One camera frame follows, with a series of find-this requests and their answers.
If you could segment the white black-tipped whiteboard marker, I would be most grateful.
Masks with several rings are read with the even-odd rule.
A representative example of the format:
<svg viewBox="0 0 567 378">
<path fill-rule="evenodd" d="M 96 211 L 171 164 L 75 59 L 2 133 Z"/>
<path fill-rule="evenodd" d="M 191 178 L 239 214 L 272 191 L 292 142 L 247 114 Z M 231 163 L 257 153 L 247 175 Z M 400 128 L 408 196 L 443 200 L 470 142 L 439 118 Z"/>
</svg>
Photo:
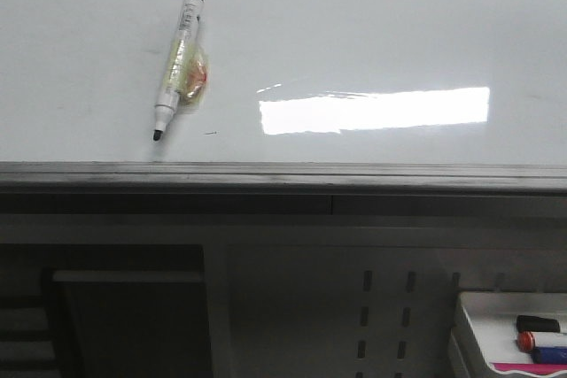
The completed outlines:
<svg viewBox="0 0 567 378">
<path fill-rule="evenodd" d="M 204 0 L 183 0 L 159 94 L 154 106 L 152 140 L 167 131 L 183 97 L 190 93 L 190 72 L 198 54 L 198 31 Z"/>
</svg>

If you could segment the white whiteboard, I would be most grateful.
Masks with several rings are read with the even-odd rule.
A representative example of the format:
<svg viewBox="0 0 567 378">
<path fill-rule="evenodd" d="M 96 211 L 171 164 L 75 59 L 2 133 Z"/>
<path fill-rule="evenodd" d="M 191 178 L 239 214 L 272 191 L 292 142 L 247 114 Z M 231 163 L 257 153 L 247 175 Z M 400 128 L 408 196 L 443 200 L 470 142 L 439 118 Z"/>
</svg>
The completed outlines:
<svg viewBox="0 0 567 378">
<path fill-rule="evenodd" d="M 1 0 L 4 161 L 564 166 L 566 0 Z"/>
</svg>

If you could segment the white perforated metal panel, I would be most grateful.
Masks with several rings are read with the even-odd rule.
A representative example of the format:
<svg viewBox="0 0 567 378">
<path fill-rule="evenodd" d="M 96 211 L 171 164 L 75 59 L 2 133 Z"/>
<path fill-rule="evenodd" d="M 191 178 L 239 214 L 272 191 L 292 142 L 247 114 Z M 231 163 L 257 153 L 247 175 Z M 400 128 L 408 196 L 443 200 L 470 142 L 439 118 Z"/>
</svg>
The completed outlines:
<svg viewBox="0 0 567 378">
<path fill-rule="evenodd" d="M 553 250 L 234 246 L 236 377 L 450 377 L 463 291 L 563 293 Z"/>
</svg>

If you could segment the dark cabinet door panel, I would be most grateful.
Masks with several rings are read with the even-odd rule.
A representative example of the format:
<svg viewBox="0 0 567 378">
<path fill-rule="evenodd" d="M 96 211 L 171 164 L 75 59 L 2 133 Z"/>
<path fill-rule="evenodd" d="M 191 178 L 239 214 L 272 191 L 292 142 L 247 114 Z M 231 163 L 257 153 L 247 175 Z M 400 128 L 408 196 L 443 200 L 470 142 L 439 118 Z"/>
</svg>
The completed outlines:
<svg viewBox="0 0 567 378">
<path fill-rule="evenodd" d="M 206 286 L 195 271 L 58 270 L 83 377 L 211 377 Z"/>
</svg>

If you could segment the white plastic storage tray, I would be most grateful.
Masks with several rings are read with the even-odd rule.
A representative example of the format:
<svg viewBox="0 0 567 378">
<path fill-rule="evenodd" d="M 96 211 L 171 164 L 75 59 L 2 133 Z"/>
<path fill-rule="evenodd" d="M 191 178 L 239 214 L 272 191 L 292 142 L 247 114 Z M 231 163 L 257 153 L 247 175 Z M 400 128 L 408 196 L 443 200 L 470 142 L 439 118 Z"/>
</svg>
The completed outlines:
<svg viewBox="0 0 567 378">
<path fill-rule="evenodd" d="M 517 315 L 559 321 L 566 331 L 564 293 L 463 292 L 459 295 L 448 357 L 456 377 L 564 377 L 565 373 L 536 375 L 499 372 L 492 363 L 535 364 L 517 346 Z"/>
</svg>

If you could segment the red-capped white marker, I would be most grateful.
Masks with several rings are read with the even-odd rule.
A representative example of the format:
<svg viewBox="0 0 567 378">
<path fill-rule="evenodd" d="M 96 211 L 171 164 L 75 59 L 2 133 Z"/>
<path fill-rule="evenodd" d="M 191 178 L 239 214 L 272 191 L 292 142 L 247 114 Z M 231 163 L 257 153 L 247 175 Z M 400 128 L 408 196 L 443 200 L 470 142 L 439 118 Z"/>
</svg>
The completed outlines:
<svg viewBox="0 0 567 378">
<path fill-rule="evenodd" d="M 536 348 L 565 347 L 567 335 L 565 333 L 525 331 L 517 335 L 517 346 L 522 352 L 531 353 Z"/>
</svg>

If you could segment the blue marker in tray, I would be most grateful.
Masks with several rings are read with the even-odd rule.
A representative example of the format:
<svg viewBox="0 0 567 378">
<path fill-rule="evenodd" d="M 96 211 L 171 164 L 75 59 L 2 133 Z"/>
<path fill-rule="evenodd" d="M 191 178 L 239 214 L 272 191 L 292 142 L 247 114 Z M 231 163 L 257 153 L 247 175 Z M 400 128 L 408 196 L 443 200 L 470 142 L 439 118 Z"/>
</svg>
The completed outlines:
<svg viewBox="0 0 567 378">
<path fill-rule="evenodd" d="M 532 360 L 535 364 L 542 365 L 566 365 L 566 347 L 535 347 L 532 350 Z"/>
</svg>

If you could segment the pink item in tray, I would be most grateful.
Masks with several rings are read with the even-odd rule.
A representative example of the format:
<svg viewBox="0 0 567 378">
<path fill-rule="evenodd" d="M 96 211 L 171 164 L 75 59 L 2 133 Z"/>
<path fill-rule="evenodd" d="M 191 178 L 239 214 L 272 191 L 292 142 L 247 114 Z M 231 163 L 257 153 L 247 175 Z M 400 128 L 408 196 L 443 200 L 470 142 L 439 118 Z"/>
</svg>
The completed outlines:
<svg viewBox="0 0 567 378">
<path fill-rule="evenodd" d="M 566 372 L 565 364 L 492 363 L 492 366 L 499 372 L 520 372 L 536 375 Z"/>
</svg>

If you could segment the grey aluminium whiteboard tray rail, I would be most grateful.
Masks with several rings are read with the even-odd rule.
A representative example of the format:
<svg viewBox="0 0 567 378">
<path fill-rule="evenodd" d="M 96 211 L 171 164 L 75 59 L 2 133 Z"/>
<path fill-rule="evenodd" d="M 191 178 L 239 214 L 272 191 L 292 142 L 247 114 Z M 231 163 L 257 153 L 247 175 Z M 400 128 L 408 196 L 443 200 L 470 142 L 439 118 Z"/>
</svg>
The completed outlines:
<svg viewBox="0 0 567 378">
<path fill-rule="evenodd" d="M 564 194 L 565 166 L 278 162 L 11 162 L 3 192 Z"/>
</svg>

